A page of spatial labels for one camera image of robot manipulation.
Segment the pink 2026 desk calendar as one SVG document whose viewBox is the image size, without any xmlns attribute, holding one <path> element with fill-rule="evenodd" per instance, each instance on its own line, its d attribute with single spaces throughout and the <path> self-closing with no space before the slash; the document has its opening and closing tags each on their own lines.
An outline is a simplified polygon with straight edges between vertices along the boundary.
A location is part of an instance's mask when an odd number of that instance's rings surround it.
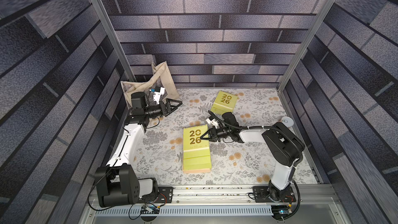
<svg viewBox="0 0 398 224">
<path fill-rule="evenodd" d="M 183 170 L 185 174 L 209 173 L 211 169 Z"/>
</svg>

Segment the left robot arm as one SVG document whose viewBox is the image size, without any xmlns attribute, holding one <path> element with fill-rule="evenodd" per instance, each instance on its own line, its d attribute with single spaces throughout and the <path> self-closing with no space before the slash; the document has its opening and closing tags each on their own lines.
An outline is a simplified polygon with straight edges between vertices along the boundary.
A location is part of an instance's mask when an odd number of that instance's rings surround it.
<svg viewBox="0 0 398 224">
<path fill-rule="evenodd" d="M 156 179 L 138 179 L 132 162 L 136 146 L 143 140 L 150 119 L 170 115 L 182 105 L 182 101 L 166 99 L 150 106 L 146 93 L 136 92 L 131 95 L 131 103 L 119 145 L 107 164 L 99 167 L 94 175 L 94 187 L 102 210 L 138 202 L 154 202 L 160 194 Z"/>
</svg>

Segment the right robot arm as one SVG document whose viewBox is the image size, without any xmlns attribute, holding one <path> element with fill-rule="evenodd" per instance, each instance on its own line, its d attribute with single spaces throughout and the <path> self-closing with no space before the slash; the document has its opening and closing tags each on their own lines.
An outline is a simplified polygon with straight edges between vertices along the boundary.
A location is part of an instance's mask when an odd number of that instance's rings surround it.
<svg viewBox="0 0 398 224">
<path fill-rule="evenodd" d="M 266 144 L 276 165 L 274 174 L 268 183 L 267 196 L 273 202 L 285 199 L 293 184 L 293 175 L 297 165 L 303 161 L 305 144 L 282 122 L 271 126 L 259 125 L 240 126 L 231 112 L 222 114 L 218 118 L 212 111 L 206 120 L 212 127 L 201 135 L 201 140 L 221 142 L 230 138 L 235 143 Z"/>
</svg>

